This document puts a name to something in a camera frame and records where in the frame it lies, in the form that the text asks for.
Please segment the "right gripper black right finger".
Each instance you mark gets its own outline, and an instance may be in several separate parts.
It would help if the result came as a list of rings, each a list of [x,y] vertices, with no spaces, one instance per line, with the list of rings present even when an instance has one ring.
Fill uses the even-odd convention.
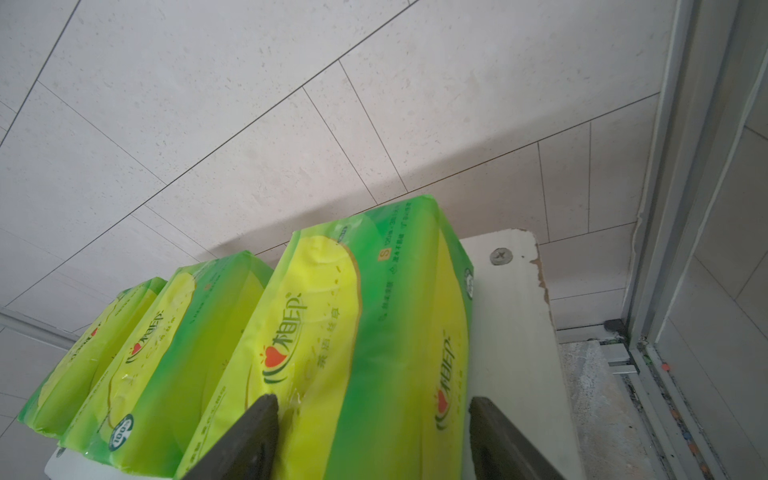
[[[487,397],[473,397],[469,437],[477,479],[563,480],[563,475]]]

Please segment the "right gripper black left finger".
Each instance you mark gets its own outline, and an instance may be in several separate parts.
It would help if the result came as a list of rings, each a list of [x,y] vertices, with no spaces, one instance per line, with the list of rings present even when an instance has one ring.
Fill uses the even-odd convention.
[[[279,439],[279,404],[262,395],[182,479],[270,479]]]

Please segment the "green tissue pack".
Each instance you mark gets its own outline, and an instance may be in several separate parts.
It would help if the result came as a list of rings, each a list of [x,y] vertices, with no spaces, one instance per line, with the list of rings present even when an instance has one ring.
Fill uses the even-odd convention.
[[[272,273],[249,251],[178,268],[60,446],[124,473],[173,477]]]
[[[473,265],[422,195],[296,231],[176,470],[260,397],[275,479],[457,479]]]
[[[61,438],[166,283],[155,277],[121,292],[33,393],[18,421],[44,436]]]

